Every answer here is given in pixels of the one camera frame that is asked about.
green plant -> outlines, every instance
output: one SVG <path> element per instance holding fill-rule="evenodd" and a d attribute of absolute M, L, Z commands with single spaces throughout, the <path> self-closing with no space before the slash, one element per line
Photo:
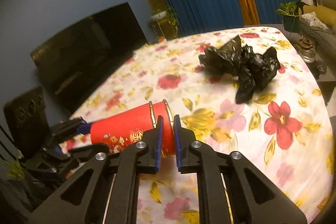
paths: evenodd
<path fill-rule="evenodd" d="M 9 177 L 12 178 L 19 178 L 24 179 L 25 178 L 25 172 L 23 172 L 23 168 L 21 164 L 19 163 L 19 160 L 7 162 L 5 161 L 5 164 L 10 168 L 10 171 L 7 173 Z"/>
<path fill-rule="evenodd" d="M 286 3 L 280 4 L 280 9 L 277 9 L 277 13 L 279 15 L 287 15 L 287 16 L 298 16 L 298 12 L 296 11 L 296 2 L 290 1 Z"/>
<path fill-rule="evenodd" d="M 171 6 L 166 6 L 162 9 L 156 8 L 156 9 L 152 10 L 152 13 L 153 13 L 153 15 L 156 15 L 156 14 L 164 12 L 164 11 L 167 12 L 168 23 L 173 28 L 174 37 L 177 38 L 179 36 L 179 20 L 178 20 L 177 13 L 176 13 L 175 9 Z"/>

sofa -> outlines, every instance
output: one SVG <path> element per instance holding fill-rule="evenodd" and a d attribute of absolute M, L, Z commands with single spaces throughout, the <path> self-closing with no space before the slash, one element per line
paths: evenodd
<path fill-rule="evenodd" d="M 319 27 L 310 26 L 310 24 L 300 18 L 300 30 L 313 37 L 318 47 L 330 58 L 336 57 L 336 11 L 324 6 L 304 5 L 303 14 L 315 12 L 317 18 L 327 25 L 328 29 L 323 30 Z"/>

blue wall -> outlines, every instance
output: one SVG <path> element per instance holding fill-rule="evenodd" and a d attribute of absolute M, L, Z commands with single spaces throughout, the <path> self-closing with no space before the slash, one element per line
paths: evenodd
<path fill-rule="evenodd" d="M 84 17 L 128 2 L 146 38 L 153 40 L 147 0 L 0 0 L 0 107 L 19 94 L 39 85 L 30 52 L 51 36 Z M 45 95 L 49 124 L 66 117 Z M 0 124 L 7 129 L 3 111 Z M 6 142 L 11 150 L 14 147 Z M 6 153 L 0 147 L 0 153 Z"/>

green plant pot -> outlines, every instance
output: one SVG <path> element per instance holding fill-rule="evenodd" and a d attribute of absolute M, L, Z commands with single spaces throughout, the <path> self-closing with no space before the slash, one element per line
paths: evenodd
<path fill-rule="evenodd" d="M 283 28 L 287 32 L 300 32 L 299 16 L 282 15 Z"/>

potted plant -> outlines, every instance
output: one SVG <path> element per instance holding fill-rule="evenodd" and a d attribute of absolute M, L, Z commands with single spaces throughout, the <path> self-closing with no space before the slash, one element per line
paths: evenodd
<path fill-rule="evenodd" d="M 287 32 L 300 32 L 299 13 L 294 1 L 281 3 L 277 13 L 282 16 L 283 28 Z"/>
<path fill-rule="evenodd" d="M 172 26 L 174 38 L 179 36 L 179 20 L 177 19 L 177 13 L 173 7 L 166 6 L 162 9 L 154 9 L 152 13 L 153 15 L 150 18 L 151 21 L 159 21 L 167 18 L 168 23 Z"/>

